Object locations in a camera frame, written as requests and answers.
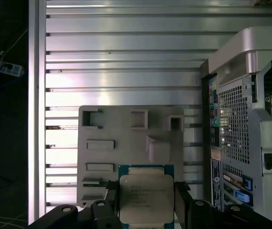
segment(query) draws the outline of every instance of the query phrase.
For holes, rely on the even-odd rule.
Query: metal mesh grille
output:
[[[228,172],[231,172],[239,177],[243,176],[243,172],[240,169],[237,169],[233,166],[227,165],[225,163],[222,164],[223,169],[227,170]]]
[[[247,97],[242,86],[219,94],[221,153],[249,164]]]

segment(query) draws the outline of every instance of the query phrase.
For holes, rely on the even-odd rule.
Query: aluminum profile frame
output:
[[[80,105],[183,106],[184,176],[202,197],[199,67],[245,26],[272,24],[272,9],[247,0],[215,4],[29,0],[29,223],[76,204]]]

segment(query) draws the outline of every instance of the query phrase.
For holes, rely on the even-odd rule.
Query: dark background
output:
[[[28,0],[0,0],[0,51],[10,47],[28,26]],[[5,56],[4,61],[28,64],[28,33]],[[0,216],[27,219],[27,109],[28,74],[20,79],[0,73]],[[21,226],[26,223],[14,222]]]

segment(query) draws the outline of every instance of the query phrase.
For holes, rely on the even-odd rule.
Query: white cable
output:
[[[7,223],[7,222],[0,221],[0,223],[3,224],[2,226],[0,226],[0,228],[5,227],[6,225],[15,226],[15,227],[22,228],[22,229],[24,228],[24,227],[22,227],[20,225],[13,224],[11,222]]]
[[[19,217],[23,216],[24,214],[26,214],[26,212],[20,214],[19,216],[17,216],[17,217],[14,218],[13,220],[11,220],[9,223],[5,223],[4,225],[0,226],[0,228],[3,228],[3,227],[5,227],[5,226],[7,226],[7,225],[13,225],[11,222],[14,222],[16,219],[18,219]]]
[[[20,221],[20,222],[28,222],[25,219],[15,219],[15,218],[10,218],[10,217],[2,217],[0,216],[0,219],[13,219],[14,221]]]
[[[13,44],[11,47],[9,47],[8,50],[6,50],[6,52],[2,55],[2,58],[1,58],[1,59],[3,59],[4,56],[5,56],[8,52],[10,52],[10,50],[17,44],[17,42],[19,42],[19,40],[23,37],[23,35],[24,35],[27,31],[28,31],[28,29],[26,29],[26,30],[21,34],[21,36],[14,42],[14,44]]]

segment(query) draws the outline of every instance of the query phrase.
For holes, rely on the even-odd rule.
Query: power strip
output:
[[[4,64],[11,64],[12,68],[8,69],[6,66],[3,66]],[[17,64],[8,63],[8,62],[1,62],[0,68],[1,68],[0,73],[3,73],[3,74],[13,75],[16,77],[21,77],[23,74],[23,67],[20,65],[17,65]]]

